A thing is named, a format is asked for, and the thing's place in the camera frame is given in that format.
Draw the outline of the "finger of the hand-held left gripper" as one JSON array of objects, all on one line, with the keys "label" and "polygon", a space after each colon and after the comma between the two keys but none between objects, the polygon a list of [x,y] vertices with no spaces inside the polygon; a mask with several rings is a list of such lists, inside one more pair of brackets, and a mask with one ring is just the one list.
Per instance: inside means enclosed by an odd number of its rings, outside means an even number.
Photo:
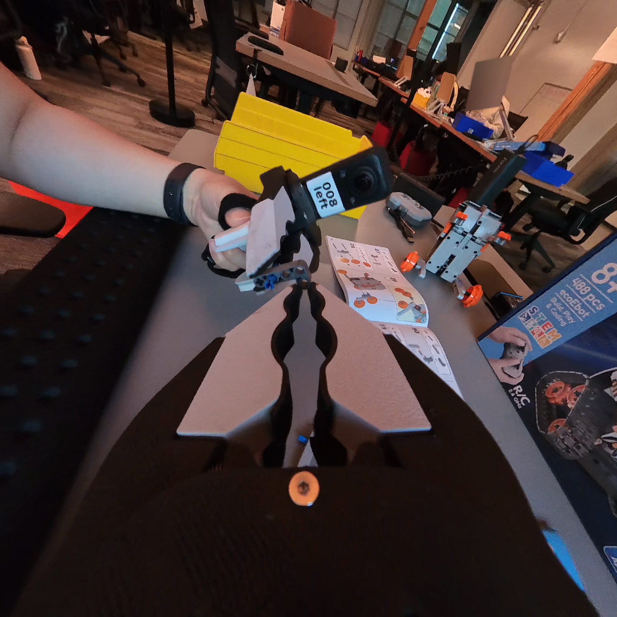
[{"label": "finger of the hand-held left gripper", "polygon": [[285,188],[280,188],[273,198],[258,202],[252,208],[246,244],[248,277],[253,278],[274,264],[288,234],[287,225],[295,220],[292,201]]},{"label": "finger of the hand-held left gripper", "polygon": [[310,273],[318,270],[320,263],[320,249],[322,243],[321,230],[317,222],[309,224],[303,229],[289,232],[289,249],[291,261],[304,261]]}]

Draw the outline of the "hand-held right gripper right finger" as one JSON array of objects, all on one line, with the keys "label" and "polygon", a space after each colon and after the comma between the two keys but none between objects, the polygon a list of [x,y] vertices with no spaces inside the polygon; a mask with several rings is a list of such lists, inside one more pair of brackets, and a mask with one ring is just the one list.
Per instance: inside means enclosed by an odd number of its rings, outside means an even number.
[{"label": "hand-held right gripper right finger", "polygon": [[310,437],[319,467],[343,467],[365,443],[427,432],[423,412],[387,337],[320,284],[307,289],[324,356]]}]

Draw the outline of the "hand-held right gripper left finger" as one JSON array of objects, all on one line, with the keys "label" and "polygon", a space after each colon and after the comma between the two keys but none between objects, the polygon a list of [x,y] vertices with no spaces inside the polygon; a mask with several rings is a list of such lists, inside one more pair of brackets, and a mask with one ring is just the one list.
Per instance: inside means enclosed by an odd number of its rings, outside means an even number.
[{"label": "hand-held right gripper left finger", "polygon": [[223,338],[176,434],[242,445],[282,467],[292,421],[289,371],[303,287],[284,289]]}]

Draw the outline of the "dark grey technic beam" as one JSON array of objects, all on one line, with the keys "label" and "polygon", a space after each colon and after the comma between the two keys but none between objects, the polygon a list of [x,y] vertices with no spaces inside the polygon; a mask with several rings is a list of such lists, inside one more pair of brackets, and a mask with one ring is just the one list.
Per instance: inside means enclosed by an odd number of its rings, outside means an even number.
[{"label": "dark grey technic beam", "polygon": [[279,264],[265,269],[260,274],[241,274],[235,283],[240,291],[254,291],[263,294],[277,289],[283,284],[299,283],[302,289],[311,282],[311,273],[308,264],[303,260],[296,260],[286,264]]}]

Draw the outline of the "person's left hand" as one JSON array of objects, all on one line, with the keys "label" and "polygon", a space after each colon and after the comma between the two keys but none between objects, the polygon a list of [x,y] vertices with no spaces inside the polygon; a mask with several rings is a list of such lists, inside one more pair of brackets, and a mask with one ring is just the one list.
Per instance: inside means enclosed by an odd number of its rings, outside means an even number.
[{"label": "person's left hand", "polygon": [[[251,199],[257,199],[257,195],[249,191],[241,183],[223,174],[214,174],[203,168],[196,169],[189,175],[183,188],[183,206],[189,220],[204,233],[206,239],[210,239],[223,231],[219,224],[219,210],[221,201],[229,194],[242,194]],[[236,207],[225,215],[225,221],[231,228],[239,227],[247,223],[251,218],[251,212],[245,208]],[[225,252],[213,252],[212,258],[219,268],[234,272],[246,267],[246,254],[238,248]]]}]

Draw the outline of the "red storage bin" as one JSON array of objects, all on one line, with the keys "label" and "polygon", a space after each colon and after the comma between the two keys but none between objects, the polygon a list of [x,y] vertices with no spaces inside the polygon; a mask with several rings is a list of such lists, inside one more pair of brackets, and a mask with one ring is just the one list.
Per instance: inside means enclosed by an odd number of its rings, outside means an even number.
[{"label": "red storage bin", "polygon": [[416,141],[406,144],[399,156],[402,172],[412,176],[428,176],[437,154],[434,150],[418,146]]},{"label": "red storage bin", "polygon": [[397,131],[396,135],[394,136],[394,140],[392,144],[388,145],[390,143],[390,140],[393,134],[394,134],[393,125],[389,124],[386,121],[378,121],[374,126],[373,133],[370,136],[370,141],[374,145],[381,146],[384,149],[388,150],[388,152],[390,153],[392,157],[394,157],[395,159],[398,159],[399,154],[398,154],[397,146],[400,140],[402,139],[403,134],[400,131]]}]

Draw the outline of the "grey remote controller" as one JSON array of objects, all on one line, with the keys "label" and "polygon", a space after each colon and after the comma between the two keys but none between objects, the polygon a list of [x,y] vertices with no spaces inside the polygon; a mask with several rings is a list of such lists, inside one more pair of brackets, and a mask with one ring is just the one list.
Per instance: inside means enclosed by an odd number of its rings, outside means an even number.
[{"label": "grey remote controller", "polygon": [[386,210],[393,218],[413,228],[420,227],[433,218],[427,208],[403,192],[393,192],[390,195]]}]

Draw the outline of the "black tablet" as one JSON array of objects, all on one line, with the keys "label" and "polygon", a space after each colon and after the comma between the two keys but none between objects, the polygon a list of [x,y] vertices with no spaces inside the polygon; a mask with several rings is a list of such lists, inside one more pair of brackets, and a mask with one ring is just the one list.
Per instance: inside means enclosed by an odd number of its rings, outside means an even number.
[{"label": "black tablet", "polygon": [[402,192],[408,195],[429,210],[439,210],[445,203],[445,199],[442,196],[405,173],[401,173],[396,177],[394,192]]}]

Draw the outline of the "yellow plastic bin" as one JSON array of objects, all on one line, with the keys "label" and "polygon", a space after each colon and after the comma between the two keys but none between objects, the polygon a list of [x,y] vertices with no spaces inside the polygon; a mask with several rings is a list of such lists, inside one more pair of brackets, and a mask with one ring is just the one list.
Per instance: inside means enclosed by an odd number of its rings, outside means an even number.
[{"label": "yellow plastic bin", "polygon": [[215,168],[260,194],[260,176],[283,166],[298,177],[372,147],[351,130],[247,93],[223,123],[213,155]]}]

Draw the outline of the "open instruction booklet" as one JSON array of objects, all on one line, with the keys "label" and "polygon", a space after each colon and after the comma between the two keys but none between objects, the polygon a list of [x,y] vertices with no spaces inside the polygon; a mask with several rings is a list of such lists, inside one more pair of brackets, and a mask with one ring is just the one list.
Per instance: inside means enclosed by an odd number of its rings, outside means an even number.
[{"label": "open instruction booklet", "polygon": [[393,335],[462,396],[445,350],[429,329],[428,305],[385,247],[325,238],[348,305],[386,335]]}]

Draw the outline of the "black wristband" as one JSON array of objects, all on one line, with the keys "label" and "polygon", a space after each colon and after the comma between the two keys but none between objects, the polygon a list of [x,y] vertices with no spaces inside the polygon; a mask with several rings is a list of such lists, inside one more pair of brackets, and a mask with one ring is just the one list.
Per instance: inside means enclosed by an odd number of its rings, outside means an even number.
[{"label": "black wristband", "polygon": [[190,174],[197,169],[204,168],[199,165],[183,162],[175,166],[167,176],[164,185],[163,205],[169,220],[186,226],[195,226],[184,211],[183,190]]}]

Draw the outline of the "grey orange toy robot model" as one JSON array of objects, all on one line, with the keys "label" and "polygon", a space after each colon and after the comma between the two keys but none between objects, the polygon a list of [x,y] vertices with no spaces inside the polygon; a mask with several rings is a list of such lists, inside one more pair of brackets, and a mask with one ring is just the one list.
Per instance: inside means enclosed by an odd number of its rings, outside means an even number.
[{"label": "grey orange toy robot model", "polygon": [[476,305],[483,295],[479,284],[466,287],[460,274],[490,244],[504,245],[512,238],[503,230],[501,216],[486,205],[472,201],[463,202],[444,226],[428,257],[423,260],[418,252],[410,252],[400,265],[402,272],[427,272],[453,284],[457,298],[466,308]]}]

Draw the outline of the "brown cardboard box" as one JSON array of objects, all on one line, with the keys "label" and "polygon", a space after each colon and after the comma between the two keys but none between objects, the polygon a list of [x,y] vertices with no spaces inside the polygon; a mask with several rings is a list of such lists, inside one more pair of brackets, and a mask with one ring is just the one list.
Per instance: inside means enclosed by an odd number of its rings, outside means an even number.
[{"label": "brown cardboard box", "polygon": [[287,1],[279,39],[330,59],[336,20],[299,1]]}]

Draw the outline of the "blue robot kit box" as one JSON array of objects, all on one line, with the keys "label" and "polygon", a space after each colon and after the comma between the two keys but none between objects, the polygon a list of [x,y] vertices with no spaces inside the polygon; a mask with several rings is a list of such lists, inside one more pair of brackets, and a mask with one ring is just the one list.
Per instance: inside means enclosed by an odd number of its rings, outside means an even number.
[{"label": "blue robot kit box", "polygon": [[478,344],[616,579],[616,234]]}]

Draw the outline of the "white bottle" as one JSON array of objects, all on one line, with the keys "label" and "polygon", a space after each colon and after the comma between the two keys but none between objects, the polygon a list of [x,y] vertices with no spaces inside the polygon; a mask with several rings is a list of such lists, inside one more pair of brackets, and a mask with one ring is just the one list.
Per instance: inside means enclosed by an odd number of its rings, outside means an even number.
[{"label": "white bottle", "polygon": [[42,74],[36,61],[33,48],[25,36],[22,35],[15,40],[15,49],[25,76],[33,81],[42,81]]}]

